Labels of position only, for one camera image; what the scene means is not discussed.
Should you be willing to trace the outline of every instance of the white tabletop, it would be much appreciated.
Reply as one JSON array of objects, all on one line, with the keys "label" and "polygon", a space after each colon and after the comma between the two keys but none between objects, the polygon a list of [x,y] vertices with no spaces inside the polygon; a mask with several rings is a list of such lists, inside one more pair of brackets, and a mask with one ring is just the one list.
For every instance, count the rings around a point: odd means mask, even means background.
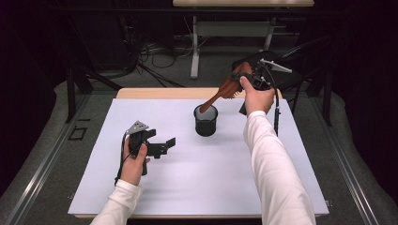
[{"label": "white tabletop", "polygon": [[[193,109],[206,99],[114,99],[88,161],[69,214],[93,217],[114,190],[124,132],[137,120],[155,128],[152,143],[176,146],[152,158],[133,218],[260,218],[250,153],[243,141],[242,98],[219,99],[216,133],[201,137]],[[269,119],[273,120],[273,109]],[[281,99],[279,137],[308,190],[316,215],[329,213],[292,113]]]}]

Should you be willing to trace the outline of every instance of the black curtain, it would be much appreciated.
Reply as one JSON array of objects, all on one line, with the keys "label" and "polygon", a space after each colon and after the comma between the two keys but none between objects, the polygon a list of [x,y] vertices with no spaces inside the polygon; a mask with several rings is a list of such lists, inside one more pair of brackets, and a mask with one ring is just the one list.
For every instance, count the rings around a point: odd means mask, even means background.
[{"label": "black curtain", "polygon": [[394,1],[316,1],[343,9],[337,18],[308,20],[299,42],[330,34],[332,90],[345,101],[354,144],[377,182],[398,203],[398,23]]},{"label": "black curtain", "polygon": [[23,1],[0,3],[1,195],[51,116],[54,88],[65,80],[46,27],[35,13]]}]

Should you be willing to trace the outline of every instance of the wire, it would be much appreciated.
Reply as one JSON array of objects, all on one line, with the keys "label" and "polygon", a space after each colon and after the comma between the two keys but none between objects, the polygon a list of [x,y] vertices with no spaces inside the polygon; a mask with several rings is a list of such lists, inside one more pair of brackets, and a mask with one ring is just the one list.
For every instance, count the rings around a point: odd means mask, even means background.
[{"label": "wire", "polygon": [[190,29],[190,26],[189,26],[188,23],[187,23],[187,18],[185,18],[185,17],[184,17],[184,22],[185,22],[185,25],[187,25],[188,31],[190,31],[190,34],[192,34],[192,31],[191,31],[191,29]]},{"label": "wire", "polygon": [[169,65],[167,65],[167,66],[163,66],[163,67],[157,66],[157,65],[155,65],[155,63],[154,63],[155,55],[156,55],[155,53],[152,54],[152,58],[151,58],[151,64],[152,64],[155,68],[169,68],[169,67],[171,67],[171,66],[176,62],[176,55],[175,55],[175,54],[172,54],[172,56],[173,56],[173,61],[172,61],[171,64],[169,64]]},{"label": "wire", "polygon": [[167,82],[170,83],[172,86],[175,87],[185,87],[182,84],[179,84],[177,82],[173,82],[172,80],[160,75],[159,73],[157,73],[156,71],[150,69],[149,67],[146,67],[145,65],[138,63],[137,67],[141,68],[142,70],[145,70],[146,72],[148,72],[152,77],[154,77],[163,87],[166,87],[166,85],[162,82]]},{"label": "wire", "polygon": [[[55,1],[56,4],[58,6],[61,6],[59,1]],[[80,33],[80,31],[78,30],[78,28],[76,27],[76,24],[74,22],[74,20],[71,17],[67,17],[67,21],[68,24],[70,25],[72,31],[76,34],[77,38],[80,40],[80,42],[83,44],[89,58],[92,60],[93,63],[95,63],[99,68],[104,69],[105,68],[102,66],[102,64],[100,63],[100,61],[98,61],[98,59],[96,58],[96,56],[93,54],[93,52],[91,52],[90,48],[87,46],[87,44],[85,43],[82,34]],[[130,73],[132,73],[134,71],[134,67],[128,67],[125,70],[123,70],[120,73],[117,73],[115,75],[111,75],[111,76],[104,76],[107,79],[111,80],[111,79],[115,79],[115,78],[119,78],[119,77],[124,77],[126,75],[129,75]]]},{"label": "wire", "polygon": [[278,136],[279,114],[280,114],[278,88],[276,87],[276,83],[272,77],[272,74],[269,72],[268,67],[264,66],[264,68],[266,69],[269,77],[271,78],[271,83],[275,90],[275,98],[276,99],[275,99],[274,130],[275,130],[276,136]]},{"label": "wire", "polygon": [[127,136],[127,131],[124,133],[123,139],[122,139],[122,146],[121,146],[121,153],[120,153],[120,165],[119,165],[119,170],[117,171],[117,176],[115,177],[115,186],[116,186],[117,180],[120,179],[120,175],[122,174],[123,164],[126,161],[126,159],[130,156],[130,154],[129,154],[128,156],[124,157],[124,143],[126,140],[126,136]]}]

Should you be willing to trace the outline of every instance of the wooden brush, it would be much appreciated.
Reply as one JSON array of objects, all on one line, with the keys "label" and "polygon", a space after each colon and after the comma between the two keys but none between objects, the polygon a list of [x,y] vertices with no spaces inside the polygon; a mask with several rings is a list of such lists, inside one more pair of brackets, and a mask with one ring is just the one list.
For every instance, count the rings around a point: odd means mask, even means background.
[{"label": "wooden brush", "polygon": [[[249,63],[243,62],[242,64],[237,66],[237,68],[235,68],[233,72],[252,74],[252,67],[250,66]],[[209,99],[207,102],[205,102],[199,108],[200,113],[204,113],[219,97],[234,98],[237,95],[237,89],[240,86],[240,82],[232,81],[230,78],[231,75],[229,74],[220,85],[219,91],[216,93],[216,95],[211,99]]]}]

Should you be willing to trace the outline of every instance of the person's left hand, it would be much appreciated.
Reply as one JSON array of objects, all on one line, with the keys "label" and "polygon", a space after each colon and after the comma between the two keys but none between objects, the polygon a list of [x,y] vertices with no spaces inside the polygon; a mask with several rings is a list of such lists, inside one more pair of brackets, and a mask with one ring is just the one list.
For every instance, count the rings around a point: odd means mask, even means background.
[{"label": "person's left hand", "polygon": [[134,157],[130,155],[129,149],[130,138],[127,138],[124,144],[124,157],[126,160],[123,163],[122,174],[120,179],[129,182],[132,185],[138,186],[141,180],[141,174],[143,173],[144,160],[149,162],[149,158],[146,158],[147,146],[142,143],[138,156]]}]

